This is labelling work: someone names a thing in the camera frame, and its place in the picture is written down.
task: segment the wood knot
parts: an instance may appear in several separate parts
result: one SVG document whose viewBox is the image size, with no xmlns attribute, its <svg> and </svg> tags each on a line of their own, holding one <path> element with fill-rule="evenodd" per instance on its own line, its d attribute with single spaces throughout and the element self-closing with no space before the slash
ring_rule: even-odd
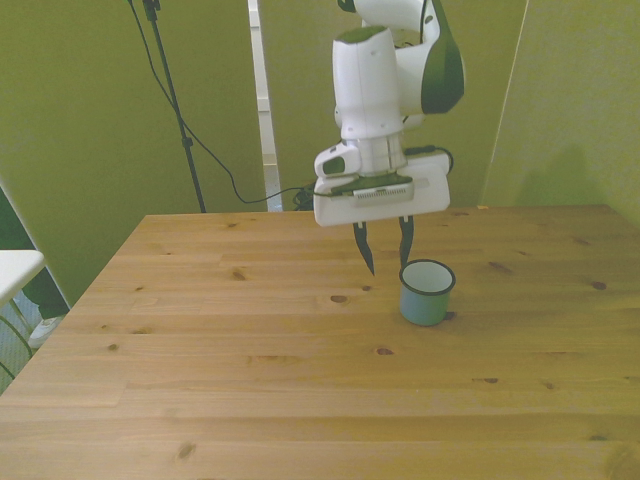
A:
<svg viewBox="0 0 640 480">
<path fill-rule="evenodd" d="M 510 268 L 505 267 L 504 265 L 502 265 L 501 263 L 498 262 L 489 262 L 489 266 L 491 268 L 495 268 L 497 271 L 499 271 L 500 273 L 505 273 L 507 275 L 512 275 L 513 274 L 513 270 L 511 270 Z"/>
<path fill-rule="evenodd" d="M 180 446 L 180 450 L 178 450 L 178 459 L 185 460 L 190 457 L 196 451 L 196 445 L 194 443 L 186 442 Z"/>
<path fill-rule="evenodd" d="M 588 247 L 591 245 L 591 243 L 587 242 L 584 238 L 573 237 L 573 241 L 579 245 L 584 245 L 585 247 Z"/>
</svg>

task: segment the black cord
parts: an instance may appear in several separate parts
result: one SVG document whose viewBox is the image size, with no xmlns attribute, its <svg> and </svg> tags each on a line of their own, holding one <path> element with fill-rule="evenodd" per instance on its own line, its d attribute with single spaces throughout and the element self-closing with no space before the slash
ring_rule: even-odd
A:
<svg viewBox="0 0 640 480">
<path fill-rule="evenodd" d="M 151 67 L 151 72 L 153 73 L 153 77 L 156 79 L 156 82 L 160 86 L 160 89 L 162 90 L 162 93 L 164 93 L 164 96 L 167 99 L 167 101 L 169 102 L 169 105 L 171 105 L 171 108 L 173 108 L 173 110 L 176 112 L 177 115 L 180 115 L 180 113 L 176 110 L 175 105 L 171 101 L 171 98 L 169 97 L 169 94 L 167 93 L 167 90 L 165 89 L 164 85 L 162 84 L 162 81 L 160 81 L 160 78 L 158 77 L 158 74 L 156 73 L 155 67 L 153 66 L 153 59 L 151 58 L 151 52 L 149 50 L 149 44 L 147 43 L 147 38 L 145 37 L 144 30 L 142 29 L 142 25 L 140 24 L 140 19 L 138 18 L 138 13 L 136 12 L 135 7 L 133 6 L 133 0 L 128 0 L 128 2 L 129 2 L 129 6 L 131 7 L 131 11 L 133 12 L 133 16 L 136 19 L 136 24 L 138 25 L 138 30 L 140 31 L 140 36 L 142 37 L 142 43 L 144 44 L 144 49 L 145 49 L 145 51 L 147 53 L 147 59 L 149 60 L 149 66 Z M 207 148 L 207 146 L 198 138 L 198 136 L 193 132 L 193 130 L 191 130 L 189 125 L 187 125 L 187 122 L 184 121 L 184 118 L 182 118 L 181 115 L 180 115 L 180 119 L 181 119 L 182 124 L 184 125 L 185 129 L 193 136 L 194 140 L 196 142 L 198 142 L 198 144 L 209 155 L 211 155 L 211 157 L 213 157 L 213 159 L 216 162 L 218 162 L 218 165 L 220 165 L 225 172 L 227 172 L 227 175 L 229 175 L 229 178 L 231 180 L 231 186 L 233 187 L 233 192 L 235 193 L 236 197 L 238 197 L 238 200 L 240 200 L 242 203 L 248 205 L 248 204 L 251 204 L 251 203 L 266 202 L 267 200 L 269 200 L 269 199 L 271 199 L 273 197 L 276 197 L 276 196 L 278 196 L 278 195 L 280 195 L 282 193 L 286 193 L 286 192 L 290 192 L 290 191 L 294 191 L 294 190 L 298 191 L 298 192 L 303 192 L 305 190 L 305 187 L 291 187 L 291 188 L 286 188 L 284 190 L 281 190 L 278 193 L 274 193 L 273 195 L 269 195 L 268 197 L 261 198 L 260 200 L 245 200 L 240 195 L 240 192 L 238 192 L 238 188 L 236 186 L 236 180 L 235 180 L 233 174 L 231 173 L 231 170 L 229 170 L 227 168 L 227 166 L 224 163 L 222 163 L 222 161 L 209 148 Z"/>
<path fill-rule="evenodd" d="M 7 375 L 9 375 L 9 376 L 11 377 L 11 380 L 15 380 L 15 379 L 16 379 L 16 376 L 15 376 L 13 373 L 11 373 L 11 372 L 9 371 L 9 369 L 5 366 L 5 364 L 4 364 L 4 363 L 0 362 L 0 367 L 1 367 L 5 372 L 7 372 Z"/>
<path fill-rule="evenodd" d="M 423 153 L 433 153 L 437 151 L 447 154 L 447 156 L 449 157 L 449 172 L 451 172 L 451 170 L 453 170 L 453 167 L 455 166 L 455 159 L 453 158 L 453 153 L 451 153 L 449 150 L 447 150 L 444 147 L 438 147 L 436 145 L 426 145 L 424 147 L 411 147 L 411 148 L 405 149 L 404 154 L 407 157 L 410 157 L 413 155 L 422 155 Z"/>
<path fill-rule="evenodd" d="M 4 318 L 2 315 L 0 315 L 0 321 L 4 323 L 7 327 L 9 327 L 11 331 L 16 335 L 16 337 L 18 337 L 18 339 L 22 342 L 22 344 L 24 345 L 24 348 L 26 348 L 27 352 L 29 352 L 29 358 L 33 358 L 33 352 L 31 351 L 31 347 L 29 346 L 29 343 L 24 339 L 22 335 L 20 335 L 20 332 L 16 329 L 16 327 L 14 327 L 11 324 L 11 322 L 6 318 Z"/>
</svg>

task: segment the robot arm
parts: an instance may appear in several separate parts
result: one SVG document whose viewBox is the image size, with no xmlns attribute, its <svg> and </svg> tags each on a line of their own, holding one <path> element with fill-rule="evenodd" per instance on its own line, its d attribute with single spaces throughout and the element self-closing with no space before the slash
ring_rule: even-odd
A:
<svg viewBox="0 0 640 480">
<path fill-rule="evenodd" d="M 367 221 L 400 217 L 402 261 L 411 247 L 412 215 L 449 205 L 449 159 L 407 160 L 401 140 L 413 115 L 445 113 L 464 93 L 460 52 L 440 0 L 338 0 L 365 26 L 334 41 L 336 121 L 342 142 L 315 161 L 316 221 L 353 223 L 373 273 Z M 390 29 L 414 30 L 422 43 L 394 47 Z"/>
</svg>

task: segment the wall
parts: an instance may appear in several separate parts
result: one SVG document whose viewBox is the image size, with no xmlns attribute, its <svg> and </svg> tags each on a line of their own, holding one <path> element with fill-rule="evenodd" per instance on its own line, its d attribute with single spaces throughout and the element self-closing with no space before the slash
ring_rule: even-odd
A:
<svg viewBox="0 0 640 480">
<path fill-rule="evenodd" d="M 467 91 L 452 112 L 431 116 L 407 133 L 405 145 L 433 143 L 450 149 L 458 165 L 449 179 L 452 205 L 476 205 L 493 154 L 526 0 L 442 3 L 465 59 Z M 281 185 L 304 185 L 315 179 L 316 155 L 340 140 L 333 120 L 332 42 L 360 20 L 335 0 L 261 0 L 260 12 Z"/>
<path fill-rule="evenodd" d="M 185 119 L 245 196 L 262 197 L 246 2 L 161 3 Z M 74 303 L 144 215 L 198 211 L 175 115 L 125 1 L 5 2 L 0 62 L 0 182 Z M 194 152 L 210 211 L 264 209 L 235 200 Z"/>
<path fill-rule="evenodd" d="M 640 225 L 640 3 L 531 0 L 484 202 Z"/>
</svg>

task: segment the wood grain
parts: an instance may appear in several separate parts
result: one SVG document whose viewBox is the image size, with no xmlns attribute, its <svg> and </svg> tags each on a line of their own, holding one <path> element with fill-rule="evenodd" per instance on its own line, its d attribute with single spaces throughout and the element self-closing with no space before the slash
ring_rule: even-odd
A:
<svg viewBox="0 0 640 480">
<path fill-rule="evenodd" d="M 146 217 L 0 398 L 0 479 L 640 478 L 640 232 L 608 207 Z"/>
</svg>

